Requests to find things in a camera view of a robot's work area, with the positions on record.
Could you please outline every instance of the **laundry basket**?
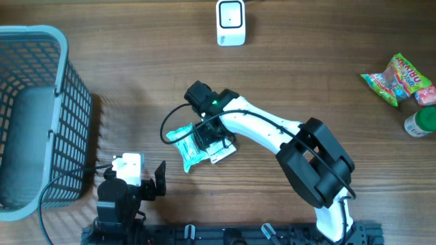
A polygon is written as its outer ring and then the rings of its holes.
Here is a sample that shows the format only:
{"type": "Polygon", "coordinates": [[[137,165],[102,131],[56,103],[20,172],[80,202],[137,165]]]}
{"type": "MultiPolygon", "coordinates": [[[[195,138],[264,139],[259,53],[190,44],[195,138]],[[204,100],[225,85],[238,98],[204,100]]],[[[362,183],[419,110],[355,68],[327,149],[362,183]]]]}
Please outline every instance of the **laundry basket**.
{"type": "MultiPolygon", "coordinates": [[[[0,27],[0,221],[31,214],[44,186],[87,158],[91,96],[49,26],[0,27]]],[[[66,206],[83,171],[57,180],[43,207],[66,206]]]]}

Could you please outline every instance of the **white plastic bottle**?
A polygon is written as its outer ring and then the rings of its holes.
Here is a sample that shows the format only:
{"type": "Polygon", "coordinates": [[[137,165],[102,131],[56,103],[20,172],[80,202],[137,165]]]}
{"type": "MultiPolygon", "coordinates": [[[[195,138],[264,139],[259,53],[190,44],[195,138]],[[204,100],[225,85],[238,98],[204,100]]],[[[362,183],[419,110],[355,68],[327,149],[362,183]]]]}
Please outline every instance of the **white plastic bottle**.
{"type": "Polygon", "coordinates": [[[404,122],[408,134],[422,137],[436,131],[436,108],[427,107],[411,115],[404,122]]]}

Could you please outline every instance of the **wooden table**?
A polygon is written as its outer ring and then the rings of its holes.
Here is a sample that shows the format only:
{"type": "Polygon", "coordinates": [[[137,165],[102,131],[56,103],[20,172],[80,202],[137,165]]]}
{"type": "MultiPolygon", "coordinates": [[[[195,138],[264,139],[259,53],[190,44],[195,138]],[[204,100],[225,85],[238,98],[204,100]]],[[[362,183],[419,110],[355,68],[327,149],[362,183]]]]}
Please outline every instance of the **wooden table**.
{"type": "MultiPolygon", "coordinates": [[[[239,137],[237,154],[185,174],[178,151],[160,142],[159,126],[201,80],[280,117],[324,121],[356,164],[354,219],[382,223],[387,244],[434,244],[436,135],[408,136],[403,122],[416,102],[395,109],[360,74],[383,71],[402,52],[436,79],[435,10],[435,2],[417,1],[253,1],[247,43],[232,48],[216,44],[213,2],[1,6],[0,24],[53,25],[67,36],[69,57],[94,93],[91,158],[103,164],[144,152],[144,177],[167,161],[167,195],[142,203],[147,224],[315,221],[274,155],[247,138],[239,137]]],[[[196,121],[183,109],[166,131],[196,121]]],[[[100,172],[82,199],[44,210],[55,244],[80,241],[96,217],[101,182],[100,172]]],[[[44,242],[35,214],[0,224],[1,244],[44,242]]]]}

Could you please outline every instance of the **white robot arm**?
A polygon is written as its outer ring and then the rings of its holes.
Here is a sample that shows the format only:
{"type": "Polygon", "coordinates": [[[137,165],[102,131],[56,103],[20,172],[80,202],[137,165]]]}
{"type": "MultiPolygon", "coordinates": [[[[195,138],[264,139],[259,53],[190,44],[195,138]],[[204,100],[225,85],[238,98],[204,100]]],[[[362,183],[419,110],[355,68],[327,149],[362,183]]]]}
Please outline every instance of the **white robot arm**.
{"type": "MultiPolygon", "coordinates": [[[[231,100],[223,109],[223,111],[229,110],[248,110],[255,112],[262,116],[265,116],[279,125],[285,127],[285,129],[296,135],[300,128],[301,122],[285,120],[274,116],[268,112],[265,112],[254,105],[251,105],[244,97],[239,96],[236,99],[231,100]]],[[[238,133],[252,139],[253,141],[263,145],[265,148],[277,154],[280,151],[280,145],[288,143],[292,140],[292,137],[283,133],[280,129],[272,126],[270,123],[264,120],[249,115],[249,114],[224,114],[219,117],[223,125],[232,133],[238,133]]],[[[328,239],[333,242],[339,241],[343,236],[343,215],[341,213],[341,204],[339,200],[342,197],[347,196],[347,189],[342,188],[341,191],[334,197],[333,204],[329,207],[315,208],[317,216],[317,228],[328,239]]],[[[347,216],[347,231],[353,224],[353,219],[349,216],[347,200],[344,200],[345,215],[347,216]]]]}
{"type": "Polygon", "coordinates": [[[207,124],[196,134],[201,146],[218,140],[212,135],[227,132],[263,145],[276,154],[294,190],[315,208],[319,231],[333,242],[343,239],[353,224],[346,199],[348,191],[355,197],[348,186],[354,164],[322,122],[311,118],[303,124],[279,118],[234,91],[217,94],[200,81],[188,89],[185,99],[207,124]],[[317,156],[306,160],[307,150],[317,156]]]}

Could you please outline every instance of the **black bracket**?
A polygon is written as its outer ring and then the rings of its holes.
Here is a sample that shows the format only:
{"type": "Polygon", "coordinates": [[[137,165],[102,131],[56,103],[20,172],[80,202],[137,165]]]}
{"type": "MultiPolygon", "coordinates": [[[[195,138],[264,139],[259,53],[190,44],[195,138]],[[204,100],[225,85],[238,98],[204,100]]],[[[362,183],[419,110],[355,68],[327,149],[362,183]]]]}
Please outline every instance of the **black bracket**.
{"type": "MultiPolygon", "coordinates": [[[[237,97],[239,94],[229,89],[218,94],[200,81],[192,84],[185,93],[185,99],[192,106],[192,110],[204,120],[223,112],[224,107],[237,97]]],[[[228,137],[229,134],[220,119],[216,118],[199,128],[194,136],[200,149],[206,150],[210,144],[228,137]]]]}
{"type": "Polygon", "coordinates": [[[99,232],[125,232],[132,226],[141,201],[155,201],[157,196],[166,194],[166,162],[163,161],[155,171],[155,181],[141,180],[141,186],[127,184],[116,178],[112,168],[104,172],[105,181],[97,189],[97,224],[99,232]]]}
{"type": "MultiPolygon", "coordinates": [[[[327,165],[349,184],[354,163],[334,138],[328,127],[318,119],[310,118],[301,124],[296,137],[316,151],[327,165]]],[[[306,148],[298,141],[291,140],[280,146],[276,158],[294,190],[315,208],[329,208],[333,198],[343,188],[320,160],[315,156],[305,158],[306,148]]]]}

